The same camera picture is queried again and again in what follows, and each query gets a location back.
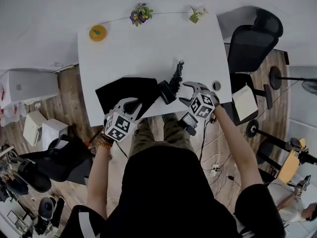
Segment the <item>white cabinet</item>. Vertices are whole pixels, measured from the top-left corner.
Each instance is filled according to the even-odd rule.
[[[0,80],[0,107],[32,104],[59,94],[57,75],[9,70]]]

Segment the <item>black office chair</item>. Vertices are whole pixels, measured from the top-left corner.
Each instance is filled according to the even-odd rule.
[[[267,109],[273,106],[269,85],[263,85],[264,90],[253,86],[250,75],[238,72],[254,72],[264,61],[268,53],[278,43],[283,34],[283,25],[278,17],[264,9],[257,10],[257,18],[253,25],[239,26],[233,33],[228,55],[228,65],[231,80],[231,91],[235,93],[246,84],[255,95],[266,98]],[[234,104],[225,105],[236,125],[243,124],[258,116],[258,111],[240,121]]]
[[[239,26],[231,38],[229,72],[256,71],[277,42],[278,37],[268,32],[253,30],[251,25]]]
[[[264,9],[257,10],[257,18],[251,29],[263,33],[270,33],[276,37],[283,35],[282,22],[274,14]]]
[[[61,140],[68,143],[58,149]],[[93,154],[84,142],[77,136],[67,135],[52,141],[47,151],[22,154],[19,157],[36,163],[38,171],[52,180],[68,180],[80,184],[85,184],[85,177],[89,176],[93,164]]]

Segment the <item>yellow cup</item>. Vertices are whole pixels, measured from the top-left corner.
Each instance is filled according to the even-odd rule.
[[[101,25],[93,26],[89,31],[89,36],[94,42],[102,41],[106,37],[106,29]]]

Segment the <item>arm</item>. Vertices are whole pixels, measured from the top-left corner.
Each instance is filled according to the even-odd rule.
[[[297,193],[298,193],[298,189],[296,188],[294,190],[294,193],[292,193],[291,195],[289,195],[288,197],[286,197],[282,202],[280,202],[278,205],[277,205],[277,210],[281,210],[285,207],[287,207],[293,200],[294,198],[296,197]]]
[[[229,145],[230,152],[237,164],[241,176],[241,188],[245,189],[257,183],[263,183],[258,170],[258,164],[249,143],[234,125],[224,108],[218,105],[214,111],[224,136]]]
[[[110,149],[98,147],[88,180],[87,207],[107,219],[107,190]]]

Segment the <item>purple flower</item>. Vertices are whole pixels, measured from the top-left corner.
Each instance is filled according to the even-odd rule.
[[[142,14],[140,14],[139,16],[140,16],[140,20],[141,20],[142,22],[145,22],[147,19],[149,19],[149,16],[148,16],[148,15],[142,15]]]
[[[131,12],[130,19],[132,22],[136,22],[139,20],[139,14],[136,11]]]

